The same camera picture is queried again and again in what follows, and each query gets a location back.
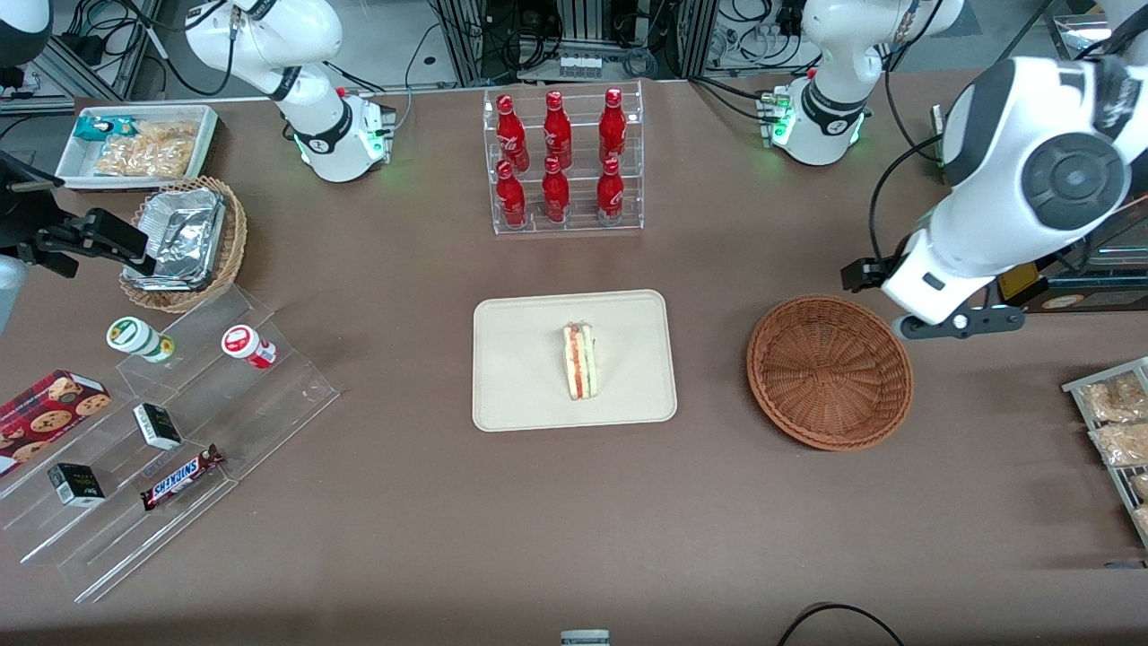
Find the clear acrylic shelf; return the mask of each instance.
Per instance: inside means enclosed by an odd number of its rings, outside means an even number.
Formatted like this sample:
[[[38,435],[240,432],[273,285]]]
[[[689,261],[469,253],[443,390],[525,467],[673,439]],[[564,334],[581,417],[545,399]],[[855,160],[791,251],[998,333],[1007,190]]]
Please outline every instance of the clear acrylic shelf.
[[[334,402],[339,394],[271,313],[234,285],[220,289],[164,330],[176,341],[169,361],[125,359],[102,380],[111,406],[0,480],[0,527],[21,562],[56,566],[77,602],[100,599]],[[219,340],[238,322],[276,345],[271,368],[223,355]],[[178,450],[144,442],[132,414],[144,402],[171,414]],[[226,462],[145,512],[140,492],[211,444]],[[107,499],[62,505],[46,473],[56,462],[92,467]]]
[[[574,163],[566,169],[571,186],[569,217],[564,224],[554,224],[546,218],[542,196],[542,178],[545,174],[543,159],[546,157],[542,124],[546,118],[545,92],[552,87],[503,87],[487,89],[483,96],[482,134],[487,148],[487,182],[490,185],[490,212],[496,234],[529,233],[611,233],[639,229],[645,224],[644,161],[643,161],[643,103],[642,84],[572,84],[556,86],[563,93],[563,104],[571,118],[574,143]],[[602,161],[598,157],[598,119],[605,108],[606,88],[622,91],[622,111],[626,112],[626,150],[619,158],[619,174],[626,182],[622,193],[622,216],[618,224],[603,226],[598,221],[598,178]],[[495,185],[498,176],[495,164],[502,158],[498,147],[498,111],[494,108],[499,94],[514,99],[514,111],[526,127],[526,149],[530,154],[530,166],[519,173],[526,192],[526,226],[510,228],[498,207]]]

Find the coca-cola bottle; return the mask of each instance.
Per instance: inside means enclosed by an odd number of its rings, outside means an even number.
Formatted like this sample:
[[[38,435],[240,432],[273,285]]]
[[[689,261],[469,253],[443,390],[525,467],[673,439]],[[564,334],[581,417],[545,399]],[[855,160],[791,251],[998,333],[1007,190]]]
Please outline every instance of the coca-cola bottle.
[[[542,194],[546,202],[546,219],[554,224],[566,221],[569,215],[571,185],[556,155],[546,157],[546,176],[542,178]]]
[[[530,154],[526,151],[526,129],[522,119],[514,114],[514,100],[502,94],[495,101],[498,107],[498,147],[503,157],[514,164],[517,172],[526,172],[530,168]]]
[[[495,165],[498,172],[498,182],[495,192],[498,193],[498,205],[503,211],[503,219],[511,228],[526,226],[526,193],[522,192],[522,184],[514,177],[514,169],[506,159],[498,159]]]
[[[618,157],[610,156],[602,164],[598,178],[598,221],[613,226],[622,219],[622,192],[626,182],[618,174]]]
[[[542,124],[546,137],[546,154],[558,157],[563,169],[574,163],[574,141],[571,134],[571,117],[563,109],[563,93],[546,92],[546,120]]]
[[[598,122],[598,156],[602,163],[611,155],[621,158],[626,150],[626,114],[622,112],[622,91],[606,89],[606,109]]]

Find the brown basket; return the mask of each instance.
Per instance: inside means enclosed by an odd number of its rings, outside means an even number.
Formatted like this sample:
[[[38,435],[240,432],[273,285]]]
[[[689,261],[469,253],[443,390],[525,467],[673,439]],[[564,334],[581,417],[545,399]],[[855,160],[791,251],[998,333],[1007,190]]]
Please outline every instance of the brown basket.
[[[837,296],[790,298],[745,353],[753,397],[783,431],[828,451],[868,449],[909,412],[913,368],[876,313]]]
[[[216,255],[216,268],[211,283],[199,291],[145,291],[132,287],[121,278],[119,287],[135,304],[148,309],[161,309],[169,313],[183,313],[219,287],[226,286],[239,273],[239,265],[243,262],[243,244],[247,243],[247,215],[243,212],[243,204],[239,203],[235,197],[235,193],[226,184],[212,177],[196,177],[164,186],[160,190],[170,193],[195,188],[218,190],[227,200],[227,212],[224,215],[224,228],[219,239],[219,251]],[[144,204],[141,203],[140,208],[135,209],[132,224],[139,224],[142,215]]]

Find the brown table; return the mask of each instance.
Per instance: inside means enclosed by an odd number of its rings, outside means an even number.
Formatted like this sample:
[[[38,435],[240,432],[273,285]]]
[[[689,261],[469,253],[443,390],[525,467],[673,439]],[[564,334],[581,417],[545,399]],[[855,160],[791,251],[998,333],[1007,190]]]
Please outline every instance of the brown table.
[[[905,75],[910,127],[968,78]],[[1142,643],[1148,573],[1100,569],[1142,551],[1058,387],[1148,355],[1148,316],[912,344],[903,428],[856,454],[808,450],[753,403],[744,344],[778,301],[839,293],[903,142],[875,96],[855,149],[805,168],[685,83],[645,92],[647,227],[579,240],[491,234],[480,92],[419,95],[394,163],[348,185],[300,163],[270,102],[216,103],[211,172],[250,217],[239,281],[346,394],[95,605],[0,551],[0,643],[556,644],[602,626],[619,646],[773,644],[824,600],[917,646]],[[905,164],[883,195],[885,243],[945,190],[925,162]],[[139,196],[62,201],[130,213]],[[122,357],[101,335],[118,314],[170,320],[132,306],[115,273],[33,272],[0,337],[0,397],[57,367],[109,371]],[[676,418],[473,427],[475,304],[628,288],[668,302]],[[856,299],[899,313],[879,293]],[[791,644],[829,637],[883,643],[821,615]]]

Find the beige tray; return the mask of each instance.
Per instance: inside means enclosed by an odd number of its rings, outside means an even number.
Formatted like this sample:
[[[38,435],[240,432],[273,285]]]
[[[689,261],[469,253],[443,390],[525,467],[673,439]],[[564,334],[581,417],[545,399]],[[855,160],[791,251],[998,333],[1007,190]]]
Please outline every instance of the beige tray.
[[[594,326],[602,389],[572,402],[567,322]],[[665,422],[677,412],[666,299],[652,289],[496,298],[474,309],[474,426],[487,433]]]

